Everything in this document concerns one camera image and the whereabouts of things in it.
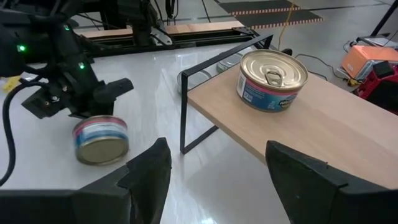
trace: white table surface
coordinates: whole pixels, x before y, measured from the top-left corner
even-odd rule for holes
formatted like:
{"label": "white table surface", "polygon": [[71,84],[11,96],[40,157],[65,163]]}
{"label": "white table surface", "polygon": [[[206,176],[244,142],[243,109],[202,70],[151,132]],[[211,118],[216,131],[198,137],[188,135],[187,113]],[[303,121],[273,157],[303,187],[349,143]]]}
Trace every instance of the white table surface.
{"label": "white table surface", "polygon": [[[68,110],[37,119],[21,106],[36,88],[23,90],[10,110],[16,167],[1,189],[79,189],[124,165],[157,138],[166,137],[172,151],[172,177],[162,223],[289,223],[267,167],[222,131],[185,156],[179,151],[178,73],[235,45],[96,58],[92,66],[100,80],[128,77],[134,85],[114,108],[114,115],[128,125],[130,151],[109,166],[79,163],[71,134],[79,119],[68,117]],[[214,66],[206,70],[216,74]],[[0,93],[1,102],[5,95]],[[187,142],[212,126],[190,106],[187,119]],[[0,175],[8,160],[0,128]]]}

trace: wooden board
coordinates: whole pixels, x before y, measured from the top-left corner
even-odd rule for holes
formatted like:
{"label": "wooden board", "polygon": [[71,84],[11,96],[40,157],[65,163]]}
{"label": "wooden board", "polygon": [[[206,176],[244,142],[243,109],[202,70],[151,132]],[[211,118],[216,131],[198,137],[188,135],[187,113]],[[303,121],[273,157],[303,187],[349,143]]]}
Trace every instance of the wooden board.
{"label": "wooden board", "polygon": [[[212,23],[202,23],[202,24],[180,24],[175,26],[167,26],[166,31],[169,34],[184,34],[188,32],[223,30],[223,29],[230,29],[233,27],[242,27],[242,26],[243,25],[238,21],[212,22]],[[87,38],[132,34],[131,29],[101,30],[101,31],[92,31],[92,32],[79,32],[78,30],[75,30],[75,32],[77,34],[83,34]]]}
{"label": "wooden board", "polygon": [[188,92],[188,102],[265,163],[276,140],[331,166],[398,189],[398,116],[310,74],[292,106],[266,113],[236,93],[239,66]]}

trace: orange box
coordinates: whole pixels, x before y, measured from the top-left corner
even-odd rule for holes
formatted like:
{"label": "orange box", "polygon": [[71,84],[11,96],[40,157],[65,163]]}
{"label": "orange box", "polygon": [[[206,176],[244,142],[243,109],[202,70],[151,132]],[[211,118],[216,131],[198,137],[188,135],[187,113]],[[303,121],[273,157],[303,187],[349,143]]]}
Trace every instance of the orange box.
{"label": "orange box", "polygon": [[373,65],[383,61],[398,64],[398,52],[390,47],[355,45],[343,59],[341,66],[351,78],[362,80],[373,70]]}

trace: tuna can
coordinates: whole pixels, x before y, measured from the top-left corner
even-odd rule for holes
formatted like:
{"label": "tuna can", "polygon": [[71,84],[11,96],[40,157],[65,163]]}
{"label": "tuna can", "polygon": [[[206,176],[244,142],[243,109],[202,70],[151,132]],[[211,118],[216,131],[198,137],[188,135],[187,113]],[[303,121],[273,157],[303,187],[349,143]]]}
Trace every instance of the tuna can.
{"label": "tuna can", "polygon": [[279,112],[294,101],[308,79],[295,58],[275,50],[255,50],[241,59],[236,90],[253,108]]}
{"label": "tuna can", "polygon": [[217,72],[221,73],[232,66],[238,64],[242,59],[242,54],[241,53],[236,53],[234,55],[231,55],[227,57],[224,60],[221,60],[217,63]]}
{"label": "tuna can", "polygon": [[[181,95],[181,76],[182,73],[179,73],[179,75],[177,76],[177,91],[180,95]],[[195,74],[188,77],[188,90],[191,90],[192,88],[207,81],[210,78],[211,75],[204,70],[196,72]]]}
{"label": "tuna can", "polygon": [[126,123],[114,116],[93,116],[73,128],[77,159],[89,165],[107,165],[123,158],[129,150]]}

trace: pull tab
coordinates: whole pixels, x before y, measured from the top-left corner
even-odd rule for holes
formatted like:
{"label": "pull tab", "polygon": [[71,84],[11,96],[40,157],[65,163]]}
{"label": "pull tab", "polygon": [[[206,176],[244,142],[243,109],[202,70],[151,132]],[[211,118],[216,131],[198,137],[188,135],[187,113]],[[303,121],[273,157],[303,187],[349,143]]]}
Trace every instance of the pull tab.
{"label": "pull tab", "polygon": [[274,71],[269,71],[264,76],[270,86],[275,86],[275,87],[282,86],[282,75],[280,75],[279,73]]}

